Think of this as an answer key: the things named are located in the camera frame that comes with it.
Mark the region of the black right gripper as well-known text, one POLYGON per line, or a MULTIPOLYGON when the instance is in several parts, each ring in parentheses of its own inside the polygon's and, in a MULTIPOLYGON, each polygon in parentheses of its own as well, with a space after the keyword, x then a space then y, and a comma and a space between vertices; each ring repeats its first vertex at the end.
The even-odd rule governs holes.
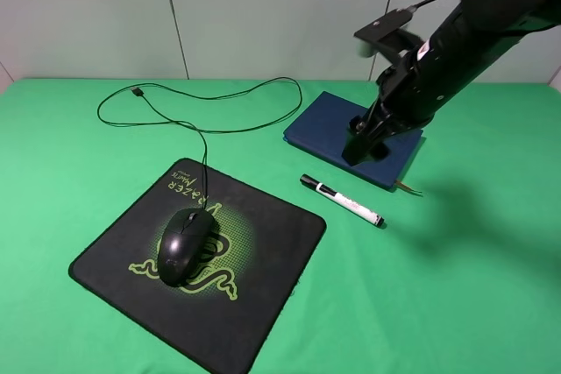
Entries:
POLYGON ((365 41, 364 55, 382 53, 391 66, 377 80, 375 102, 351 121, 343 160, 349 166, 383 160, 390 154, 384 139, 426 126, 465 87, 464 47, 461 40, 427 40, 411 50, 365 41))

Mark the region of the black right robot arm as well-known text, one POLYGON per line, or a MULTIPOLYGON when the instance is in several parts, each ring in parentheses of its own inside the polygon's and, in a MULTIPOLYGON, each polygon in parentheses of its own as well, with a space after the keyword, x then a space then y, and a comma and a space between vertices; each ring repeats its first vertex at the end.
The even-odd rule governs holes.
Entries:
POLYGON ((386 156, 384 141, 425 127, 467 84, 525 36, 560 24, 560 0, 460 0, 427 39, 404 26, 421 8, 393 10, 356 31, 368 55, 390 63, 377 99, 349 123, 342 157, 355 166, 386 156))

